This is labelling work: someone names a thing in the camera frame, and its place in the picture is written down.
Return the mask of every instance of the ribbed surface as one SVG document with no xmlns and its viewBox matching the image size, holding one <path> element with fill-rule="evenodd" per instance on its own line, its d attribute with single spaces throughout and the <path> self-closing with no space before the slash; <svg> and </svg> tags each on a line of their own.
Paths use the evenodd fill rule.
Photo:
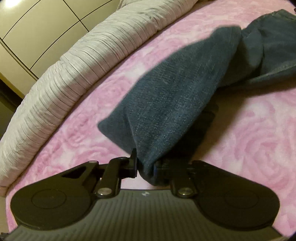
<svg viewBox="0 0 296 241">
<path fill-rule="evenodd" d="M 124 6 L 123 1 L 124 7 L 49 67 L 18 107 L 0 141 L 0 196 L 95 82 L 196 2 L 149 0 Z"/>
<path fill-rule="evenodd" d="M 115 198 L 98 201 L 72 226 L 51 232 L 19 227 L 7 241 L 267 241 L 277 237 L 271 227 L 240 232 L 217 226 L 192 200 L 176 198 L 170 190 L 122 190 Z"/>
</svg>

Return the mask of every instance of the pink rose pattern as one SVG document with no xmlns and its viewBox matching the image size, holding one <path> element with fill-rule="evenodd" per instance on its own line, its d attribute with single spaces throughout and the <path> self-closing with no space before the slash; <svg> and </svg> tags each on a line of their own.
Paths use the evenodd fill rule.
<svg viewBox="0 0 296 241">
<path fill-rule="evenodd" d="M 146 71 L 182 46 L 206 38 L 218 26 L 246 27 L 257 17 L 282 8 L 293 13 L 293 6 L 285 0 L 198 3 L 120 63 L 86 95 L 10 188 L 9 229 L 16 227 L 10 200 L 20 188 L 89 160 L 107 163 L 127 155 L 99 132 L 97 123 Z M 274 227 L 284 235 L 296 230 L 295 87 L 290 81 L 265 90 L 218 92 L 219 112 L 194 157 L 273 189 L 281 201 Z M 123 180 L 122 187 L 154 188 L 140 176 Z"/>
</svg>

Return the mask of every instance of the beige cabinet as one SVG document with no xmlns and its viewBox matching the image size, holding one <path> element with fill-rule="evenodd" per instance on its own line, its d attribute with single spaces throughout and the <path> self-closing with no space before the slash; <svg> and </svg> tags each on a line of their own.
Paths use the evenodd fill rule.
<svg viewBox="0 0 296 241">
<path fill-rule="evenodd" d="M 1 0 L 0 77 L 19 96 L 119 0 Z"/>
</svg>

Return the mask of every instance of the metal bolt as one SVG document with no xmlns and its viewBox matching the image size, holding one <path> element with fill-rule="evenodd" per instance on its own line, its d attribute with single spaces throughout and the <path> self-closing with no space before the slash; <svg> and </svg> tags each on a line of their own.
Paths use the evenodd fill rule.
<svg viewBox="0 0 296 241">
<path fill-rule="evenodd" d="M 193 190 L 191 188 L 180 188 L 178 193 L 182 196 L 189 196 L 193 193 Z"/>
<path fill-rule="evenodd" d="M 101 196 L 107 196 L 109 194 L 112 193 L 112 189 L 111 188 L 100 188 L 98 190 L 98 194 L 101 195 Z"/>
</svg>

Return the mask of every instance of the round pad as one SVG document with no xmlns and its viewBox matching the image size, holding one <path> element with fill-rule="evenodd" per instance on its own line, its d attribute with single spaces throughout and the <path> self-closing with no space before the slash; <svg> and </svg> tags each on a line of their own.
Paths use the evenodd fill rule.
<svg viewBox="0 0 296 241">
<path fill-rule="evenodd" d="M 42 209 L 52 209 L 63 205 L 66 195 L 59 190 L 42 190 L 34 194 L 32 203 Z"/>
<path fill-rule="evenodd" d="M 208 219 L 238 230 L 271 224 L 279 209 L 279 200 L 269 188 L 248 180 L 233 183 L 227 178 L 208 186 L 197 202 Z"/>
<path fill-rule="evenodd" d="M 80 220 L 89 210 L 91 197 L 71 179 L 31 184 L 19 190 L 11 200 L 18 224 L 31 229 L 52 230 Z"/>
</svg>

